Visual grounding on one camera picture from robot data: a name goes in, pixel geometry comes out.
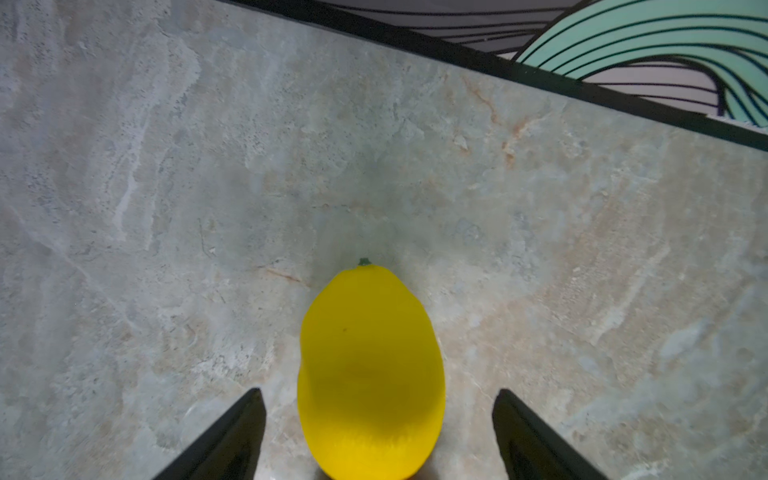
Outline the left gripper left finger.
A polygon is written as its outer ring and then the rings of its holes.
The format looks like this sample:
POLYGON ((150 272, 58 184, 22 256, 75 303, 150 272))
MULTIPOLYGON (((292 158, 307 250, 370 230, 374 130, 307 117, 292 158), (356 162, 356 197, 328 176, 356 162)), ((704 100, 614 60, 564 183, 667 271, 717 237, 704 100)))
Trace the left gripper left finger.
POLYGON ((155 480, 254 478, 267 423, 259 388, 251 388, 155 480))

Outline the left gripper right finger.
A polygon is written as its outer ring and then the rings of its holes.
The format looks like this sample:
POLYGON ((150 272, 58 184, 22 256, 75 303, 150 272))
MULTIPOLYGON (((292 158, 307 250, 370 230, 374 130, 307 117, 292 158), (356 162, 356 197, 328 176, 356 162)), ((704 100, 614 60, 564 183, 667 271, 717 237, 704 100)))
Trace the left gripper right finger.
POLYGON ((510 479, 607 480, 511 390, 498 392, 491 417, 510 479))

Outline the yellow lemon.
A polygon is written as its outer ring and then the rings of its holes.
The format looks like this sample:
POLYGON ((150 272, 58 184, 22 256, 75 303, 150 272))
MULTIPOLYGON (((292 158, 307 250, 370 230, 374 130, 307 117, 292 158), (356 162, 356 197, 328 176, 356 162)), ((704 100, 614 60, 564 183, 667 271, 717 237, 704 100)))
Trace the yellow lemon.
POLYGON ((359 260, 316 296, 300 331, 297 407, 309 451, 332 479, 409 479, 438 442, 443 357, 419 299, 359 260))

